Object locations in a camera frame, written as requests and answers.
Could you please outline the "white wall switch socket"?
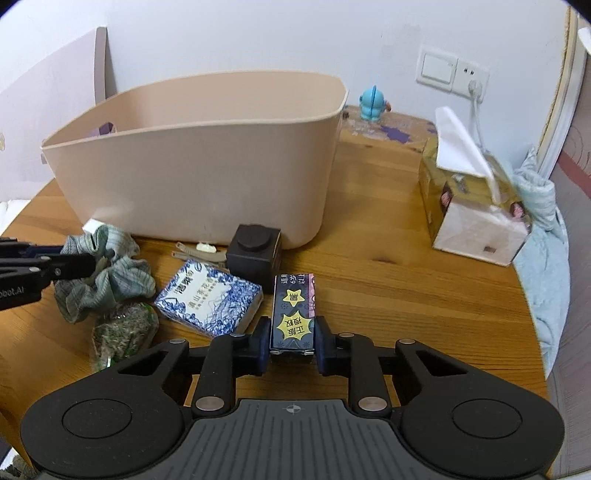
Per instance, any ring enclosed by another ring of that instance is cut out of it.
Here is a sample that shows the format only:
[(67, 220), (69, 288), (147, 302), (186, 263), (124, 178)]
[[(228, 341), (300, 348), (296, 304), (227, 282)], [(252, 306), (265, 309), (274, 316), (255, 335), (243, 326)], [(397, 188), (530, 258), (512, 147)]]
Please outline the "white wall switch socket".
[(490, 73), (481, 65), (461, 59), (435, 47), (420, 48), (416, 82), (465, 98), (476, 97), (481, 103)]

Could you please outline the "light blue blanket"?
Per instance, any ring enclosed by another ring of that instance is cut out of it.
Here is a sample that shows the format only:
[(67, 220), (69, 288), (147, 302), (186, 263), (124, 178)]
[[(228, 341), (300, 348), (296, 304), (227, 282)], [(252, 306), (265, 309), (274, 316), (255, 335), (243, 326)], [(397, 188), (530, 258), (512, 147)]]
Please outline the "light blue blanket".
[(513, 171), (512, 180), (532, 218), (531, 234), (513, 264), (532, 315), (544, 374), (549, 375), (570, 305), (568, 233), (557, 205), (555, 184), (538, 173), (534, 148)]

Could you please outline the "white folded paper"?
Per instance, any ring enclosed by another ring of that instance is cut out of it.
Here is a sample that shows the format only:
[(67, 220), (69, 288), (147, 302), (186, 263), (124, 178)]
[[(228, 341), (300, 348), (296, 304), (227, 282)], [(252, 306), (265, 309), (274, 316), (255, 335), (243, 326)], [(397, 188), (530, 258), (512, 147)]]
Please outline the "white folded paper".
[(94, 235), (96, 233), (108, 232), (108, 225), (96, 219), (89, 219), (83, 226), (82, 231), (85, 234)]

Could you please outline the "dried herb bag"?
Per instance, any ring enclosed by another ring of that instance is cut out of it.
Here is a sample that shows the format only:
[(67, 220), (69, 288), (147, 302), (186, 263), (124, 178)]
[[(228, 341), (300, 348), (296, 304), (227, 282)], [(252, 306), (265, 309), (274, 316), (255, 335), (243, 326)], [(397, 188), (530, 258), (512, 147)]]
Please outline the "dried herb bag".
[(95, 321), (93, 370), (102, 371), (147, 349), (159, 328), (158, 315), (143, 302), (115, 306)]

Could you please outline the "blue cartoon figurine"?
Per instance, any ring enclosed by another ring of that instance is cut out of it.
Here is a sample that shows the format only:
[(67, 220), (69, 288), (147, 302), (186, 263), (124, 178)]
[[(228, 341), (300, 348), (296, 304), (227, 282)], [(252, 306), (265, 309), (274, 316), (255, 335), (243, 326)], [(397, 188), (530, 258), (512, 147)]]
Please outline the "blue cartoon figurine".
[(363, 120), (377, 122), (384, 112), (391, 111), (391, 103), (385, 99), (384, 93), (376, 85), (360, 96), (360, 118)]

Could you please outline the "floral patterned nightstand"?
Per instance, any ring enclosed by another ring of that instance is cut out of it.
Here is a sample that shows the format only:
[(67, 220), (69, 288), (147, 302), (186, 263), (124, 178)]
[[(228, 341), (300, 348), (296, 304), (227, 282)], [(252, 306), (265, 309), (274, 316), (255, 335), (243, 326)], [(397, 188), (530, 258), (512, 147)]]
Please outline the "floral patterned nightstand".
[(342, 141), (422, 152), (426, 143), (436, 137), (435, 125), (423, 118), (384, 112), (379, 121), (370, 122), (361, 118), (358, 106), (348, 105), (342, 110)]

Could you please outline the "black cube box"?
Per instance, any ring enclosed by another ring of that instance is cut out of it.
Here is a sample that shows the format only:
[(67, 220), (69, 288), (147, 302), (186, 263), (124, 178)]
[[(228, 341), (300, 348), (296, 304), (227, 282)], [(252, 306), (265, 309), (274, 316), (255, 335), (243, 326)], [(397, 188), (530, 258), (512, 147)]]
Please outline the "black cube box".
[(255, 283), (270, 294), (280, 273), (280, 258), (280, 229), (240, 224), (226, 250), (226, 267), (232, 275)]

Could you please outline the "beige plastic storage bin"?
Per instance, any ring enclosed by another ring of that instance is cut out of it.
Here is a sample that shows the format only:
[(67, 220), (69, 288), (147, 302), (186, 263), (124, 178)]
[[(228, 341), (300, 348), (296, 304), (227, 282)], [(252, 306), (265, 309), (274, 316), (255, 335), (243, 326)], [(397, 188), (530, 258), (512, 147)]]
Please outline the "beige plastic storage bin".
[(81, 221), (213, 244), (260, 224), (297, 248), (322, 226), (346, 99), (314, 72), (175, 78), (109, 98), (41, 149)]

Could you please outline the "blue white porcelain-pattern box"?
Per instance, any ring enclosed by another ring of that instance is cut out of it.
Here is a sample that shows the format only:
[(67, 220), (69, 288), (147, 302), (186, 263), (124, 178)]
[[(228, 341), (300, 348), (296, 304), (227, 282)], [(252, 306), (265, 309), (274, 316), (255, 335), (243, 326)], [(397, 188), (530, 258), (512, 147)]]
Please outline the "blue white porcelain-pattern box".
[(208, 337), (242, 334), (263, 302), (263, 288), (195, 260), (186, 261), (155, 306), (168, 319)]

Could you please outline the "green checked cloth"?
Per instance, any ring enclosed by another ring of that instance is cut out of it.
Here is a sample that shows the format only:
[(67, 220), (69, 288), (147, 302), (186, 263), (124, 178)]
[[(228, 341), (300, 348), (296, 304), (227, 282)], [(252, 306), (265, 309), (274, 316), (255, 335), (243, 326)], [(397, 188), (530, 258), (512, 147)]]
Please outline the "green checked cloth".
[(134, 239), (117, 227), (103, 224), (92, 233), (69, 236), (61, 252), (94, 258), (90, 276), (55, 283), (54, 298), (70, 324), (92, 312), (104, 313), (125, 300), (155, 294), (149, 263), (138, 257), (140, 248)]

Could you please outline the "cream door frame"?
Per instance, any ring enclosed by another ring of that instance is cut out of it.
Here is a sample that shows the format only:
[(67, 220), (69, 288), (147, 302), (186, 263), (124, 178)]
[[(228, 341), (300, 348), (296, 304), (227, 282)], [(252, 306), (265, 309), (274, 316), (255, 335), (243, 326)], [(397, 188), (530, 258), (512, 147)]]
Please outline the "cream door frame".
[(549, 178), (558, 161), (578, 105), (583, 84), (588, 50), (580, 38), (589, 24), (572, 6), (567, 9), (565, 46), (559, 82), (538, 147), (538, 173)]

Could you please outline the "black star-labelled box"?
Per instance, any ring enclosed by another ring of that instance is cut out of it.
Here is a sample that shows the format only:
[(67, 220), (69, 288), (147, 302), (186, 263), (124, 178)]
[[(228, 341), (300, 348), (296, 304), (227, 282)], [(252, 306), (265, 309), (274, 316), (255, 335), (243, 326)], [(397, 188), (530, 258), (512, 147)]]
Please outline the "black star-labelled box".
[(312, 355), (314, 347), (315, 275), (277, 275), (274, 281), (270, 353)]

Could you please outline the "gold tissue box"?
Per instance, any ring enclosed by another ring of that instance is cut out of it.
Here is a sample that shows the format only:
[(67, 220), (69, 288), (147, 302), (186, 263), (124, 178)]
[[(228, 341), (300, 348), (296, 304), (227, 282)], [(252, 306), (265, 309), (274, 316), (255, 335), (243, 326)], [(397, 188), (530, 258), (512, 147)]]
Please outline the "gold tissue box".
[(432, 247), (509, 265), (532, 229), (511, 179), (451, 108), (436, 110), (435, 129), (418, 174)]

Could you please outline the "purple white board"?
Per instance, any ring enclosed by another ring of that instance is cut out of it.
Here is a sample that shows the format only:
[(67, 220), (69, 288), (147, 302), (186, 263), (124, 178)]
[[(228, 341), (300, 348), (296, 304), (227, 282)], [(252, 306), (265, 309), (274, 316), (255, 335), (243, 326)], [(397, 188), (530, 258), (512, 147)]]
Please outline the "purple white board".
[(1, 200), (33, 198), (53, 178), (41, 144), (105, 100), (107, 29), (97, 27), (1, 92)]

